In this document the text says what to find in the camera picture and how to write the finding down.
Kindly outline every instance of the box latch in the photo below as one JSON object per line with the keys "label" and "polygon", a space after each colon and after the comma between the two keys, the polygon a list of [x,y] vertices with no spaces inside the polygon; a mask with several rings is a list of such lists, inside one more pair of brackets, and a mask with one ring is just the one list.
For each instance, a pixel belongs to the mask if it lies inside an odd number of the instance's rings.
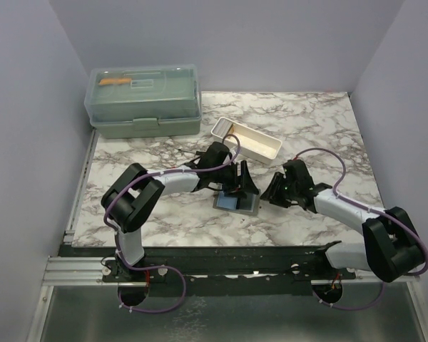
{"label": "box latch", "polygon": [[160,127],[157,118],[142,118],[133,119],[133,128],[135,130],[158,130]]}

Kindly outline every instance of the translucent lid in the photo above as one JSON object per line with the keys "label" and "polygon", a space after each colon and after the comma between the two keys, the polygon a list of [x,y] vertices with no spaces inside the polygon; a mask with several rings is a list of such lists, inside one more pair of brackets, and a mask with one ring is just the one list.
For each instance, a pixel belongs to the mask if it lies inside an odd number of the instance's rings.
{"label": "translucent lid", "polygon": [[199,109],[196,67],[94,69],[84,104],[95,122],[193,117]]}

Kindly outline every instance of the small gray container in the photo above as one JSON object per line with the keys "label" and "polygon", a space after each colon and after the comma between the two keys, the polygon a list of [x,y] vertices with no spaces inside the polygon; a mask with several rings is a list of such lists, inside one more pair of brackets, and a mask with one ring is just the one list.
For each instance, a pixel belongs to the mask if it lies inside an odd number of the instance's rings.
{"label": "small gray container", "polygon": [[105,138],[146,138],[200,132],[196,67],[94,69],[84,100]]}

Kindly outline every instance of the marble surface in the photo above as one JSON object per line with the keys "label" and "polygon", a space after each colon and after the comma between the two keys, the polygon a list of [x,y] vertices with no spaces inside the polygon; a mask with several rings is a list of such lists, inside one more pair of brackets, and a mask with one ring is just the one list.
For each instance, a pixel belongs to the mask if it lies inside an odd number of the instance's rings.
{"label": "marble surface", "polygon": [[[283,141],[271,166],[247,159],[250,174],[262,191],[274,172],[295,153],[309,147],[338,152],[347,164],[340,190],[357,200],[382,205],[354,113],[346,93],[203,93],[203,121],[198,135],[174,138],[106,140],[96,144],[81,210],[75,226],[74,247],[112,247],[113,232],[103,224],[100,199],[133,162],[161,170],[181,165],[193,151],[205,150],[210,130],[227,117]],[[339,162],[323,152],[303,157],[316,183],[333,184]],[[343,224],[299,207],[283,209],[260,203],[258,216],[213,209],[213,192],[161,197],[142,226],[144,246],[274,246],[325,244],[336,239],[360,242],[362,237]]]}

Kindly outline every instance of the gray wall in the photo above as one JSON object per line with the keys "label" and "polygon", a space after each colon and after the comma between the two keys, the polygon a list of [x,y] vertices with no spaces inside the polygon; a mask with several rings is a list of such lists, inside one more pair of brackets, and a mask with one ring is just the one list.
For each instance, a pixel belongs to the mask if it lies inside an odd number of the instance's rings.
{"label": "gray wall", "polygon": [[0,341],[24,341],[90,128],[87,75],[45,0],[0,1]]}
{"label": "gray wall", "polygon": [[402,0],[50,0],[85,69],[195,63],[204,90],[352,91]]}
{"label": "gray wall", "polygon": [[385,204],[406,208],[428,245],[428,0],[405,1],[352,104]]}

